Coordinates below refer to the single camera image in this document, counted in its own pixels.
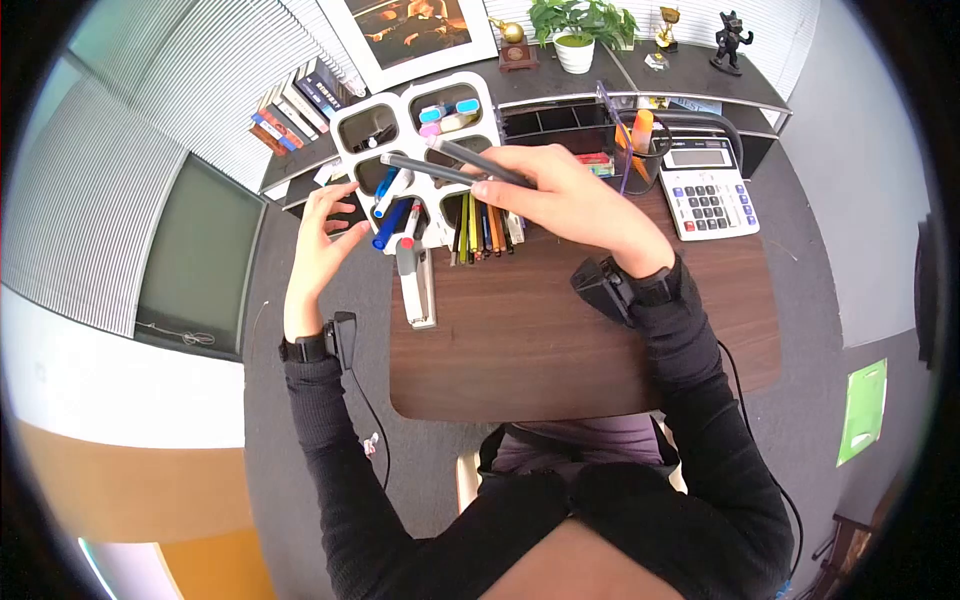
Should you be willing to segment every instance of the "black long sleeve shirt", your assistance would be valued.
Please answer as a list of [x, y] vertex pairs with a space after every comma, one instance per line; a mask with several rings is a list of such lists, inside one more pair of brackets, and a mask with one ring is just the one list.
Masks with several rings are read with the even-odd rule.
[[286, 363], [337, 596], [476, 598], [571, 515], [685, 598], [773, 596], [789, 573], [790, 522], [679, 257], [675, 273], [674, 299], [635, 316], [688, 494], [631, 463], [588, 465], [569, 485], [531, 473], [485, 490], [436, 538], [414, 540], [353, 431], [338, 361]]

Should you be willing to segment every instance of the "floor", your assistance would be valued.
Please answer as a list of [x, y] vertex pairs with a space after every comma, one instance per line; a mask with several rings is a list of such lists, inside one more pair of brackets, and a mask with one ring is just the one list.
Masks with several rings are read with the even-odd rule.
[[[762, 199], [764, 250], [777, 299], [782, 374], [745, 400], [756, 442], [790, 492], [804, 520], [806, 541], [794, 578], [796, 595], [816, 575], [812, 550], [832, 532], [832, 515], [869, 521], [874, 506], [924, 426], [926, 373], [916, 361], [912, 331], [858, 348], [842, 348], [833, 280], [820, 231], [785, 153], [775, 145], [749, 184]], [[276, 359], [282, 304], [299, 221], [271, 208], [254, 267], [245, 338], [247, 474], [253, 519], [280, 598], [332, 598], [324, 571], [319, 509], [294, 436]], [[390, 437], [393, 468], [388, 495], [408, 531], [431, 536], [456, 517], [454, 461], [475, 449], [487, 424], [407, 420], [389, 405], [387, 360], [392, 262], [361, 243], [321, 300], [326, 315], [356, 312], [355, 370]], [[844, 418], [846, 374], [887, 356], [889, 388], [880, 439], [836, 468]], [[358, 433], [375, 426], [346, 381]], [[384, 454], [375, 465], [383, 473]]]

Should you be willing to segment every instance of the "framed picture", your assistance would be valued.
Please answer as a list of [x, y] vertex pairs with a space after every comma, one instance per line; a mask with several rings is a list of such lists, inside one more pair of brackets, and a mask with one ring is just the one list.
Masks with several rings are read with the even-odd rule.
[[496, 56], [481, 0], [321, 0], [372, 93]]

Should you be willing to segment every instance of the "wooden desk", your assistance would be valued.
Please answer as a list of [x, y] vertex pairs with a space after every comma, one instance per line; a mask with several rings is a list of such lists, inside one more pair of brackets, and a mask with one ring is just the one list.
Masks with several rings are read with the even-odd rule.
[[[780, 377], [777, 307], [760, 238], [681, 243], [657, 186], [633, 200], [696, 277], [717, 337], [746, 391]], [[510, 257], [449, 267], [436, 249], [437, 323], [414, 331], [394, 277], [390, 397], [409, 419], [564, 420], [659, 407], [643, 374], [640, 336], [580, 300], [569, 278], [597, 248], [528, 224]]]

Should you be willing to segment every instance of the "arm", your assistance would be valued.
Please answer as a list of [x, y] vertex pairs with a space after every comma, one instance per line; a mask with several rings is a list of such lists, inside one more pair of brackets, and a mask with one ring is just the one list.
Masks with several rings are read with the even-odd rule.
[[[327, 237], [329, 231], [347, 225], [327, 221], [326, 216], [351, 212], [354, 206], [338, 201], [355, 187], [355, 183], [329, 185], [318, 190], [303, 211], [283, 310], [284, 337], [291, 343], [322, 332], [320, 293], [370, 229], [363, 221], [336, 242]], [[326, 570], [333, 589], [339, 598], [370, 597], [396, 572], [415, 542], [380, 488], [353, 431], [339, 361], [334, 357], [311, 363], [287, 361], [284, 370], [297, 437], [317, 486]]]
[[633, 277], [663, 267], [678, 275], [672, 301], [636, 308], [634, 315], [684, 461], [684, 480], [690, 494], [715, 508], [764, 564], [785, 570], [792, 537], [780, 492], [737, 410], [696, 284], [666, 237], [563, 147], [504, 146], [483, 154], [518, 170], [538, 189], [482, 181], [472, 188], [477, 198], [571, 241], [609, 249]]

